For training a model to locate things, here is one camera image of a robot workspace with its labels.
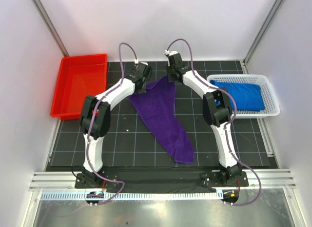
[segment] black cutting mat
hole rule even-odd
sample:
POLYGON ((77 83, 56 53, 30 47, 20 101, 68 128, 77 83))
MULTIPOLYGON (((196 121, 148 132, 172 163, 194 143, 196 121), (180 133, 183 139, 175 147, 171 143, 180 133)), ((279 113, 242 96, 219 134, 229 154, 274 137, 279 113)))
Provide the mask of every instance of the black cutting mat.
MULTIPOLYGON (((149 82, 166 75, 166 62, 148 62, 153 69, 149 82)), ((129 71, 133 62, 125 62, 129 71)), ((194 68, 207 78, 212 74, 242 74, 239 61, 197 61, 194 68)), ((108 88, 121 77, 118 62, 109 63, 108 88)), ((111 128, 104 138, 104 166, 218 166, 218 150, 212 129, 202 117, 202 100, 189 87, 176 84, 175 116, 185 127, 193 144, 195 161, 173 160, 144 125, 128 99, 112 110, 111 128)), ((251 166, 270 166, 256 119, 237 119, 232 139, 240 160, 251 166)), ((49 166, 83 165, 85 142, 78 120, 62 121, 49 166)))

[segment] white plastic basket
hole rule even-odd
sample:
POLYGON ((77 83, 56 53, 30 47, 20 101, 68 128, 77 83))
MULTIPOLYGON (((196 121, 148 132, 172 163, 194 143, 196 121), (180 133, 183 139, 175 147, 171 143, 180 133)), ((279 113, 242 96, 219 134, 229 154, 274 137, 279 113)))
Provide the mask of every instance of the white plastic basket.
POLYGON ((210 75, 210 80, 228 83, 251 83, 261 87, 261 95, 265 109, 263 111, 237 111, 237 118, 264 118, 267 116, 277 116, 280 113, 277 98, 267 77, 263 75, 229 74, 229 75, 210 75))

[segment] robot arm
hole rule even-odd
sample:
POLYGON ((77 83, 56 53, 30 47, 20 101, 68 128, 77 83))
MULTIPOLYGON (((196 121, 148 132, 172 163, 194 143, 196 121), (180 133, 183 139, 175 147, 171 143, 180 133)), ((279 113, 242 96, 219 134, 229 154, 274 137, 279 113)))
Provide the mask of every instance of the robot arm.
MULTIPOLYGON (((224 125, 231 119, 232 114, 229 97, 221 91, 210 88, 216 88, 216 86, 207 82, 196 71, 194 75, 189 65, 184 66, 181 55, 176 51, 166 51, 166 56, 168 58, 168 65, 166 66, 168 80, 190 87, 203 100, 203 117, 214 132, 219 150, 219 175, 221 182, 224 185, 235 183, 241 175, 242 169, 229 152, 224 131, 224 125)), ((230 124, 227 125, 226 130, 230 147, 236 156, 230 124)))
MULTIPOLYGON (((123 82, 121 79, 112 87, 115 88, 113 92, 108 94, 110 90, 93 96, 87 96, 84 100, 81 117, 80 117, 80 126, 83 131, 83 136, 85 139, 85 146, 88 143, 87 132, 89 130, 92 111, 99 99, 104 95, 105 99, 101 102, 98 108, 98 114, 94 121, 91 136, 90 136, 90 145, 89 145, 89 158, 93 165, 93 168, 98 172, 102 166, 102 146, 104 136, 107 134, 110 128, 111 122, 111 110, 120 103, 126 97, 134 93, 144 93, 146 86, 146 79, 149 78, 152 69, 148 66, 147 63, 138 63, 134 66, 130 74, 128 74, 123 82)), ((84 168, 92 173, 92 170, 89 166, 87 159, 83 164, 84 168)))

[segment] blue towel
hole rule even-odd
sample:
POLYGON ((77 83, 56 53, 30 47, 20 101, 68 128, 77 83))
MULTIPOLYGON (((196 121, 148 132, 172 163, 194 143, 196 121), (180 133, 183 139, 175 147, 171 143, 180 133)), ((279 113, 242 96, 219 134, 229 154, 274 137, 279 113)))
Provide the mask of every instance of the blue towel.
POLYGON ((261 111, 265 109, 261 88, 257 84, 226 83, 213 80, 210 83, 219 88, 226 88, 228 93, 234 98, 238 110, 261 111))

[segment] purple cloth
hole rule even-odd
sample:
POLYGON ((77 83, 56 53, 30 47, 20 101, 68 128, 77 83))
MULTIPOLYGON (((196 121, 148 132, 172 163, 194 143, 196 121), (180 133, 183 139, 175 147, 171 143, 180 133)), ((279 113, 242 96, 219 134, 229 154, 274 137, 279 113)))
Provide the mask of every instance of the purple cloth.
POLYGON ((176 162, 192 163, 194 150, 184 127, 174 116, 176 85, 167 76, 146 85, 146 93, 130 96, 138 115, 176 162))

